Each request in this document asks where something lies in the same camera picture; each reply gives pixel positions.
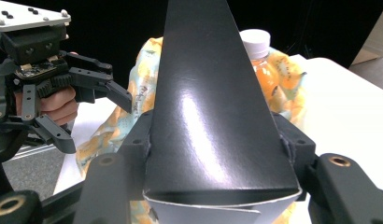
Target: bottle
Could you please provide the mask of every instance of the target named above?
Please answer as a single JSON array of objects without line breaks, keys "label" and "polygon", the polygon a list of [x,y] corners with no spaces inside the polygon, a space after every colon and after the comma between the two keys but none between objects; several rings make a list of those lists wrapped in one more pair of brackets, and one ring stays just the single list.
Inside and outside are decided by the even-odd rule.
[{"label": "bottle", "polygon": [[241,39],[252,63],[262,93],[270,110],[280,113],[289,106],[284,91],[279,86],[278,72],[267,62],[270,52],[270,34],[264,30],[252,29],[240,32]]}]

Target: human hand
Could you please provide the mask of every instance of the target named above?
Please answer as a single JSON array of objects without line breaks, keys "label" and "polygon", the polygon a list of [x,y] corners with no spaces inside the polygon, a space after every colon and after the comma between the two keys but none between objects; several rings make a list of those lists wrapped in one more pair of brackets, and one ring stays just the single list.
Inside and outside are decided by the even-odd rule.
[{"label": "human hand", "polygon": [[[17,114],[22,112],[22,93],[16,93]],[[75,100],[76,92],[72,87],[66,87],[41,99],[41,114],[47,114],[58,125],[66,124],[78,115],[78,103]]]}]

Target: orange juice bottle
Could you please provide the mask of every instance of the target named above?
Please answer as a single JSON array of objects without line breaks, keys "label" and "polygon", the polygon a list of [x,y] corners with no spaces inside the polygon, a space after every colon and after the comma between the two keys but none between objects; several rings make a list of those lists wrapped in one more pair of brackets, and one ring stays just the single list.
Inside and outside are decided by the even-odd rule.
[{"label": "orange juice bottle", "polygon": [[240,35],[270,110],[281,112],[287,97],[279,86],[277,71],[267,62],[270,34],[264,30],[252,29],[242,31]]}]

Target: white table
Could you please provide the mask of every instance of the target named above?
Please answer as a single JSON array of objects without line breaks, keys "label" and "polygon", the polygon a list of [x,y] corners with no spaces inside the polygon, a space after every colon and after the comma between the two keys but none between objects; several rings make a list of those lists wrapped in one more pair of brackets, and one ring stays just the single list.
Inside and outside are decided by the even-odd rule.
[{"label": "white table", "polygon": [[[316,142],[317,154],[350,157],[383,189],[383,90],[328,59],[293,59],[307,71],[304,132]],[[90,139],[114,107],[106,99],[80,105],[72,133],[77,146]],[[55,192],[79,181],[75,157],[67,155]],[[310,223],[306,207],[307,202],[298,203],[291,223]]]}]

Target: gray floor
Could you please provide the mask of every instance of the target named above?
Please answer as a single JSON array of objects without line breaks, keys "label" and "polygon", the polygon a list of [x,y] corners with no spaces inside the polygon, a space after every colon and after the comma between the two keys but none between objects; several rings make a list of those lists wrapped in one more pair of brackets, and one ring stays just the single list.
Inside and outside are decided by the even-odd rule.
[{"label": "gray floor", "polygon": [[[383,89],[383,58],[358,63],[350,71]],[[14,189],[33,189],[44,200],[52,195],[64,160],[57,149],[8,161],[5,171]]]}]

